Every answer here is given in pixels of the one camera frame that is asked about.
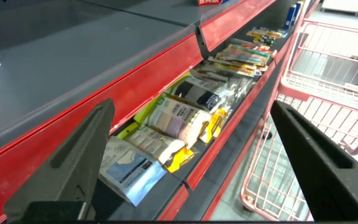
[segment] gray panel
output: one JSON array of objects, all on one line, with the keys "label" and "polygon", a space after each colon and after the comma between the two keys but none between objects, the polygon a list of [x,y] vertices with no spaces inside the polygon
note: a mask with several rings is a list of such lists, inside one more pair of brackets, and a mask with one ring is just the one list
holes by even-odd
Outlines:
[{"label": "gray panel", "polygon": [[0,12],[0,147],[189,32],[80,1]]},{"label": "gray panel", "polygon": [[227,7],[237,3],[239,0],[231,0],[222,5],[202,7],[198,6],[197,0],[84,1],[187,26],[199,22],[201,18],[205,16],[209,19]]}]

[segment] red label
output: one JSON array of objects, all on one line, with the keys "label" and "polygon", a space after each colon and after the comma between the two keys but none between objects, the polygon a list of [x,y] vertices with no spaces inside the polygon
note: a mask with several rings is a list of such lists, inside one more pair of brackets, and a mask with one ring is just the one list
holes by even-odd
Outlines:
[{"label": "red label", "polygon": [[223,0],[198,0],[198,6],[221,4],[222,2],[223,2]]}]

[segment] wire mesh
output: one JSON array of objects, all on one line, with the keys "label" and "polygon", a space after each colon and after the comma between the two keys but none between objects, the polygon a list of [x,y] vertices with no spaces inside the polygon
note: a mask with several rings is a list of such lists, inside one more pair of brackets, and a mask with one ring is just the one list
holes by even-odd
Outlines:
[{"label": "wire mesh", "polygon": [[[281,80],[290,90],[277,95],[352,155],[358,154],[358,30],[307,21],[294,61]],[[241,189],[247,209],[270,220],[312,220],[270,115]]]}]

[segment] colorful packaging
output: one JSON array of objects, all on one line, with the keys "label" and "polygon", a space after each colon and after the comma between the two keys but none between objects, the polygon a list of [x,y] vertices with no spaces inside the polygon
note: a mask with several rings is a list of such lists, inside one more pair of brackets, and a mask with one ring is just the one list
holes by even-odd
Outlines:
[{"label": "colorful packaging", "polygon": [[198,0],[198,6],[208,6],[215,4],[223,4],[228,0]]},{"label": "colorful packaging", "polygon": [[229,90],[219,85],[195,78],[192,75],[169,88],[166,93],[183,98],[186,102],[209,113],[214,113],[231,94]]},{"label": "colorful packaging", "polygon": [[170,137],[184,141],[187,148],[191,148],[210,119],[211,115],[206,111],[162,96],[144,122]]},{"label": "colorful packaging", "polygon": [[248,41],[244,41],[244,40],[239,40],[236,38],[232,38],[230,40],[230,43],[234,44],[234,45],[238,45],[238,46],[246,48],[246,49],[252,49],[252,50],[257,50],[259,52],[268,53],[268,54],[270,54],[270,56],[272,58],[274,58],[274,56],[277,54],[277,50],[269,50],[270,46],[262,45],[260,43],[252,43],[252,42],[248,42]]},{"label": "colorful packaging", "polygon": [[251,80],[253,78],[253,74],[245,74],[243,72],[239,72],[237,70],[230,70],[226,68],[220,68],[219,66],[222,64],[215,63],[215,64],[204,64],[202,66],[197,66],[194,70],[190,70],[191,73],[194,74],[194,76],[199,76],[200,74],[209,75],[211,73],[227,77],[227,81],[222,83],[223,87],[231,90],[233,92],[233,95],[228,97],[225,105],[232,105],[233,102],[235,102],[238,97],[241,96],[242,90],[244,88],[244,84],[247,82],[247,80]]},{"label": "colorful packaging", "polygon": [[241,62],[237,62],[237,61],[220,60],[220,59],[213,58],[212,56],[208,57],[208,61],[213,62],[213,63],[221,63],[221,64],[224,64],[224,65],[237,66],[237,67],[246,68],[246,69],[249,69],[249,70],[258,69],[258,67],[256,65],[250,65],[248,63],[241,63]]},{"label": "colorful packaging", "polygon": [[209,143],[212,139],[212,137],[218,137],[221,128],[223,126],[224,121],[227,117],[227,111],[223,108],[218,109],[211,118],[211,121],[208,124],[208,127],[206,128],[205,132],[200,135],[200,140]]},{"label": "colorful packaging", "polygon": [[270,54],[267,53],[267,52],[262,52],[262,51],[259,51],[259,50],[249,49],[247,47],[243,47],[243,46],[240,46],[240,45],[229,44],[229,46],[226,49],[228,49],[228,50],[230,50],[230,49],[241,50],[241,51],[244,51],[244,52],[248,52],[248,53],[250,53],[252,55],[262,56],[262,57],[265,57],[267,59],[270,58]]},{"label": "colorful packaging", "polygon": [[247,32],[247,35],[250,35],[250,36],[253,36],[253,37],[256,37],[258,35],[266,35],[266,36],[269,36],[269,37],[274,37],[274,38],[286,38],[288,33],[285,32],[284,30],[271,30],[271,29],[268,29],[266,27],[254,27],[252,28],[251,31],[248,31]]},{"label": "colorful packaging", "polygon": [[166,163],[173,153],[185,147],[183,141],[160,134],[146,125],[137,122],[133,122],[119,133],[117,137],[123,138],[138,149],[150,154],[161,164]]},{"label": "colorful packaging", "polygon": [[284,29],[289,29],[291,27],[292,19],[295,15],[296,4],[291,5],[288,10],[287,18],[285,19]]},{"label": "colorful packaging", "polygon": [[268,57],[261,56],[242,49],[228,48],[223,52],[217,53],[216,58],[220,60],[237,61],[242,63],[249,63],[251,65],[265,66],[268,61]]},{"label": "colorful packaging", "polygon": [[253,42],[256,44],[264,44],[264,45],[268,45],[271,47],[276,43],[276,38],[269,37],[267,35],[258,35],[258,36],[255,36],[255,38],[253,39]]},{"label": "colorful packaging", "polygon": [[99,178],[137,206],[166,171],[131,143],[111,136],[104,151]]},{"label": "colorful packaging", "polygon": [[181,166],[185,165],[195,156],[193,150],[187,147],[181,148],[175,155],[165,163],[165,168],[171,173],[177,171]]}]

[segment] impulse merchandise shelf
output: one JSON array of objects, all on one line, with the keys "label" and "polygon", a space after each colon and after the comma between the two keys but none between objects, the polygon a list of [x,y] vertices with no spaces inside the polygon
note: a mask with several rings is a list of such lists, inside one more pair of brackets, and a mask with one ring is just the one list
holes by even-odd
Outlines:
[{"label": "impulse merchandise shelf", "polygon": [[[314,1],[313,5],[309,6],[306,16],[309,16],[311,14],[310,11],[313,11],[317,5],[318,1]],[[257,21],[278,22],[274,19],[268,19],[267,12],[269,12],[269,9],[266,9],[263,14],[256,17],[250,24],[253,22],[257,23]],[[284,54],[287,50],[290,50],[288,48],[290,45],[292,45],[292,43],[286,41],[279,53],[282,52],[282,54]],[[271,92],[277,87],[277,77],[283,72],[285,64],[285,60],[277,60],[277,66],[272,77],[270,77],[264,89],[260,91],[258,97],[254,100],[238,127],[220,150],[197,188],[189,194],[181,210],[178,211],[175,220],[209,220],[211,218],[220,198],[223,196],[237,168],[245,158],[248,148],[252,144],[250,139],[254,139],[259,130],[258,121],[260,120],[260,116],[266,113],[265,109],[267,105],[271,103],[269,101]]]},{"label": "impulse merchandise shelf", "polygon": [[203,7],[199,7],[196,0],[84,1],[180,26],[200,25],[203,42],[212,51],[276,0],[230,0],[222,5]]},{"label": "impulse merchandise shelf", "polygon": [[[251,30],[253,27],[265,26],[265,27],[280,27],[284,22],[285,18],[280,14],[280,12],[287,11],[290,1],[283,4],[283,2],[277,1],[268,7],[263,13],[255,17],[252,21],[246,24],[244,27],[239,29],[233,37],[238,39],[252,41],[252,37],[246,36],[246,32]],[[257,82],[256,86],[250,91],[246,98],[240,99],[236,105],[233,106],[234,111],[231,114],[231,117],[228,119],[228,122],[225,124],[222,133],[217,139],[205,144],[201,141],[198,141],[195,145],[195,149],[200,153],[195,156],[189,163],[181,167],[180,170],[174,173],[179,179],[182,179],[188,183],[191,189],[195,189],[198,182],[201,180],[203,174],[207,171],[209,165],[214,161],[214,158],[219,153],[223,147],[226,140],[229,138],[232,131],[235,129],[236,125],[249,109],[249,106],[252,102],[255,101],[259,91],[264,87],[269,77],[275,71],[277,62],[279,62],[288,49],[288,38],[291,36],[293,29],[288,31],[288,37],[286,39],[279,39],[277,43],[272,47],[278,51],[276,57],[273,60],[269,61],[269,68],[260,80]],[[225,48],[227,44],[223,43],[215,51],[220,51]]]},{"label": "impulse merchandise shelf", "polygon": [[202,58],[194,26],[45,1],[0,12],[0,59],[3,221],[4,202],[97,103],[113,98],[114,130]]}]

